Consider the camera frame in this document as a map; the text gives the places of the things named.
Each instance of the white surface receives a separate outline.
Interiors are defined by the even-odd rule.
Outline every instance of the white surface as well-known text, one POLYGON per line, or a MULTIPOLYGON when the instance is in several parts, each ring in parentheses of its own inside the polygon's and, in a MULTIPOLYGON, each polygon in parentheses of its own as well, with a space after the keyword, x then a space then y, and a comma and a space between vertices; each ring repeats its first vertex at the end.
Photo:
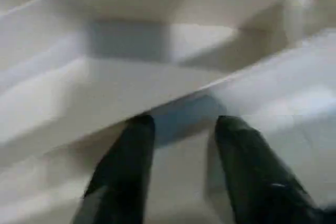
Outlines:
POLYGON ((37 0, 2 17, 1 167, 195 92, 269 54, 283 0, 179 1, 37 0))
POLYGON ((199 90, 262 58, 266 39, 225 27, 93 24, 3 73, 1 166, 199 90), (92 35, 99 43, 90 46, 92 35))
MULTIPOLYGON (((264 133, 319 205, 336 200, 332 193, 335 39, 335 32, 321 34, 309 45, 284 52, 212 90, 229 114, 242 116, 264 133)), ((2 173, 0 194, 5 197, 0 210, 5 214, 0 223, 69 223, 95 163, 122 127, 106 129, 2 173)), ((148 223, 222 223, 214 206, 227 210, 225 196, 216 193, 209 201, 206 189, 208 169, 213 168, 208 162, 214 153, 207 154, 212 131, 196 129, 198 134, 191 131, 194 134, 186 134, 183 141, 155 153, 148 223)))
POLYGON ((336 27, 336 0, 287 0, 285 30, 291 41, 301 40, 325 28, 336 27))

